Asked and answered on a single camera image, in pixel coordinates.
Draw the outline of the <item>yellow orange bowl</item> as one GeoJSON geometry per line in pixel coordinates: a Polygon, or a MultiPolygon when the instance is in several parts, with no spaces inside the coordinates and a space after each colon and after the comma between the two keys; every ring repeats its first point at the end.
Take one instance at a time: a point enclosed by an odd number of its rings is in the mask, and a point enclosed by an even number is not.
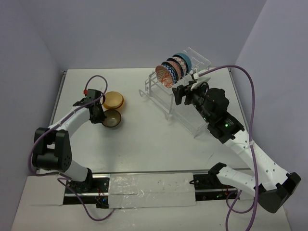
{"type": "Polygon", "coordinates": [[[117,106],[115,109],[116,109],[116,110],[117,110],[117,109],[121,109],[122,106],[124,105],[124,102],[125,102],[125,99],[124,99],[123,96],[121,96],[121,100],[119,101],[119,104],[118,104],[118,106],[117,106]]]}

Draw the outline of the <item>orange white patterned bowl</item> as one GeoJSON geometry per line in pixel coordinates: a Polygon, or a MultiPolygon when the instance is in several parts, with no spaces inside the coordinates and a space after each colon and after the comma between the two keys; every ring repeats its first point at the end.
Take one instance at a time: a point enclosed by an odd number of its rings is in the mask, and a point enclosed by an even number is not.
{"type": "Polygon", "coordinates": [[[162,65],[158,65],[155,68],[155,72],[158,78],[158,81],[163,84],[166,88],[171,88],[173,85],[173,77],[168,69],[162,65]]]}

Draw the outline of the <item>black bowl cream inside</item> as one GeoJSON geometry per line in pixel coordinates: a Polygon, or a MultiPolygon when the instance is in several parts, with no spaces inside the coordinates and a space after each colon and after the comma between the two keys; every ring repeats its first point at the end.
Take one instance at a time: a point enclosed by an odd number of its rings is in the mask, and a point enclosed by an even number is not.
{"type": "Polygon", "coordinates": [[[117,110],[106,110],[104,111],[105,119],[102,125],[107,128],[116,128],[122,121],[122,115],[117,110]]]}

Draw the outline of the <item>cream bowl gold rim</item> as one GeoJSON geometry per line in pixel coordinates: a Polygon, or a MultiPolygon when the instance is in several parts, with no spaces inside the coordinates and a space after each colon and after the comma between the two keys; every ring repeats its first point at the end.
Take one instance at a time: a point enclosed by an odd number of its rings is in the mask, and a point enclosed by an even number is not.
{"type": "Polygon", "coordinates": [[[103,106],[107,109],[117,109],[121,107],[124,102],[122,94],[116,91],[110,91],[105,94],[103,106]]]}

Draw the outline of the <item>blue triangle patterned bowl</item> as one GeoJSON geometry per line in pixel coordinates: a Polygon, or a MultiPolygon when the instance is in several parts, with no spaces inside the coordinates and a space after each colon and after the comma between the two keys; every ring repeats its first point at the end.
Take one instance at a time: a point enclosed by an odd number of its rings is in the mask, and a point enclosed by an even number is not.
{"type": "Polygon", "coordinates": [[[178,56],[173,56],[172,58],[180,64],[180,66],[183,70],[182,76],[184,77],[187,74],[187,68],[188,68],[185,60],[181,57],[178,57],[178,56]]]}

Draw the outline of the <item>solid blue bowl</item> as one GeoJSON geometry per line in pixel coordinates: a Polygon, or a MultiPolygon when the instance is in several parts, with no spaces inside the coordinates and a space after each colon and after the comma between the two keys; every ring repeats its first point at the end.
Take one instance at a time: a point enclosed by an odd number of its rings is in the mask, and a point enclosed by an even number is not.
{"type": "Polygon", "coordinates": [[[186,62],[186,64],[187,64],[187,72],[189,73],[189,72],[191,71],[191,69],[192,69],[192,63],[191,63],[190,58],[189,58],[186,54],[184,54],[184,53],[179,53],[179,56],[180,56],[183,60],[185,60],[185,62],[186,62]]]}

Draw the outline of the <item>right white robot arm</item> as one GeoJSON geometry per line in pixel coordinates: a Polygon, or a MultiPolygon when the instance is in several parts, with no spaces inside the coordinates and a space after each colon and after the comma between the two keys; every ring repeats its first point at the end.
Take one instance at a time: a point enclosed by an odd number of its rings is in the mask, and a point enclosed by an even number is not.
{"type": "Polygon", "coordinates": [[[214,188],[230,185],[256,198],[266,211],[276,213],[298,187],[301,177],[288,172],[272,160],[252,139],[244,126],[228,111],[225,91],[203,85],[172,88],[175,103],[192,104],[207,122],[210,134],[233,150],[253,171],[244,174],[217,163],[209,171],[209,183],[214,188]]]}

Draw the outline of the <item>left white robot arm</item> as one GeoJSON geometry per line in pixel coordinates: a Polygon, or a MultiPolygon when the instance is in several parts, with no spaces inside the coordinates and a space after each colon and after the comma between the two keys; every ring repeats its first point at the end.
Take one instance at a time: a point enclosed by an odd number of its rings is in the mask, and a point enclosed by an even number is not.
{"type": "Polygon", "coordinates": [[[30,169],[48,171],[45,175],[59,174],[69,179],[78,193],[86,193],[94,186],[92,171],[73,160],[70,138],[86,122],[101,124],[106,119],[99,90],[84,90],[85,97],[73,104],[72,110],[56,124],[38,128],[34,134],[30,169]]]}

